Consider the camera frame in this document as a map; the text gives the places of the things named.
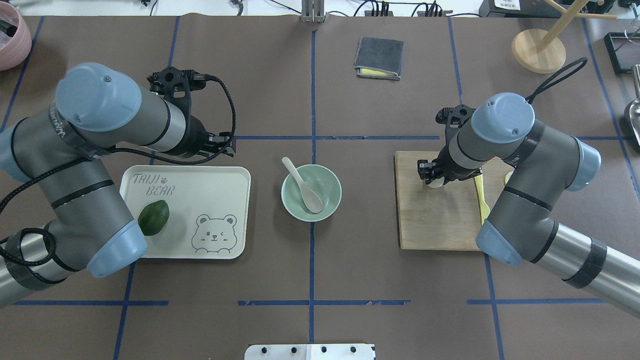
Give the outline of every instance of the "white bracket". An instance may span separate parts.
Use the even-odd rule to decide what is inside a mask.
[[[324,22],[324,0],[302,0],[302,22]]]
[[[251,345],[244,360],[376,360],[373,344]]]

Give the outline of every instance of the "wooden cutting board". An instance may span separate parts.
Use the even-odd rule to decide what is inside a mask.
[[[479,250],[480,206],[473,179],[440,188],[424,184],[417,161],[433,160],[436,151],[396,152],[396,197],[400,248],[411,250]],[[484,197],[493,207],[513,168],[495,158],[483,166]]]

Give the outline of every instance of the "brown table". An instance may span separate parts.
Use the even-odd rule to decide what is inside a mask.
[[[479,252],[398,247],[393,157],[437,151],[436,112],[497,92],[529,95],[511,39],[552,20],[280,17],[35,17],[24,65],[0,73],[0,120],[45,108],[65,71],[96,61],[139,84],[171,64],[219,76],[237,107],[238,165],[252,174],[246,248],[232,261],[142,259],[104,279],[88,272],[0,310],[1,359],[242,359],[256,343],[374,343],[378,359],[633,359],[640,322],[532,264]],[[563,224],[640,257],[640,155],[602,37],[625,20],[575,20],[561,34],[578,74],[536,98],[537,117],[602,154],[599,175],[566,193]],[[400,81],[360,79],[360,37],[404,41]],[[194,94],[210,131],[229,128],[216,85]],[[280,202],[286,170],[318,163],[340,178],[337,212],[317,224]],[[106,158],[113,179],[146,158]],[[18,185],[0,174],[1,193]],[[0,234],[53,218],[35,188],[1,215]]]

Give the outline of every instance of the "bowl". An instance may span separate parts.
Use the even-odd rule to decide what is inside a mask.
[[[294,218],[306,222],[317,222],[331,216],[340,205],[340,200],[342,200],[342,186],[338,177],[322,165],[308,164],[302,165],[297,169],[302,180],[320,197],[324,208],[317,214],[309,211],[302,201],[302,195],[296,180],[289,174],[284,179],[282,191],[280,192],[285,209]]]
[[[31,51],[31,33],[26,22],[11,4],[0,1],[0,19],[17,26],[13,37],[0,33],[0,71],[16,67]]]

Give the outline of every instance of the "blue plastic cap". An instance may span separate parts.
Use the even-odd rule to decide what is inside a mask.
[[[23,173],[13,157],[11,138],[15,126],[16,124],[0,133],[0,170],[6,171],[15,180],[26,183],[31,178]]]
[[[596,177],[598,171],[600,171],[600,164],[602,162],[600,153],[596,149],[575,137],[574,139],[578,142],[580,162],[578,163],[578,171],[575,173],[573,182],[567,188],[570,192],[576,192],[587,186],[589,182]]]
[[[147,251],[147,242],[138,222],[125,225],[95,253],[86,269],[101,278],[138,260]]]
[[[511,92],[495,94],[471,116],[474,132],[492,143],[510,143],[525,137],[536,120],[533,107]]]
[[[476,245],[485,254],[509,266],[516,267],[522,262],[522,256],[489,220],[485,220],[480,228],[476,236]]]
[[[136,116],[141,103],[133,79],[98,63],[72,67],[56,89],[60,115],[87,131],[118,129]]]

